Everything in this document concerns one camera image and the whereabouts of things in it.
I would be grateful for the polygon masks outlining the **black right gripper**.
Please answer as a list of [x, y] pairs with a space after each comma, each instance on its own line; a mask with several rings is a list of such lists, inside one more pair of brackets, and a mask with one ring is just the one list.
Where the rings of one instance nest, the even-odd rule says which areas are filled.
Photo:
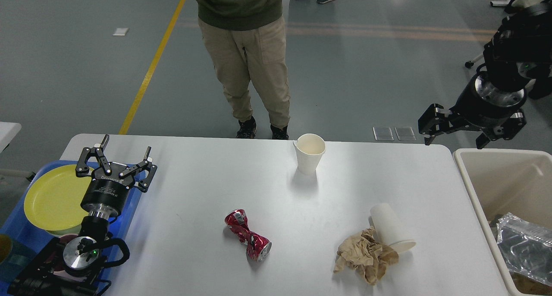
[[491, 141], [513, 139], [527, 124], [524, 111], [526, 89], [514, 92], [493, 85], [488, 72], [471, 78], [450, 110], [430, 104], [417, 121], [418, 132], [429, 146], [438, 135], [450, 134], [467, 127], [467, 122], [481, 128], [476, 147], [481, 150]]

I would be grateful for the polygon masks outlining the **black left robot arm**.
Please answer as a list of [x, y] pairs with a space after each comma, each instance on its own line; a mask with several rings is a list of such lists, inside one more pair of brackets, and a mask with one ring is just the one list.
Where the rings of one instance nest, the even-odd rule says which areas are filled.
[[112, 285], [104, 270], [130, 259], [124, 239], [109, 228], [122, 215], [132, 190], [147, 192], [158, 167], [150, 155], [136, 164], [120, 164], [105, 156], [109, 135], [94, 147], [84, 147], [75, 177], [89, 183], [80, 207], [85, 215], [73, 239], [52, 238], [10, 282], [13, 296], [102, 296]]

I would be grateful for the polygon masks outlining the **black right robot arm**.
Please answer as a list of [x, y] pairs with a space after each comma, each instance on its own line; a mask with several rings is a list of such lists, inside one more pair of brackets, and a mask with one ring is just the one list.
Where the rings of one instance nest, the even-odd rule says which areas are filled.
[[524, 8], [502, 20], [483, 49], [476, 69], [453, 107], [431, 104], [418, 119], [430, 145], [438, 135], [479, 131], [476, 147], [513, 139], [526, 125], [522, 106], [528, 98], [551, 94], [551, 0]]

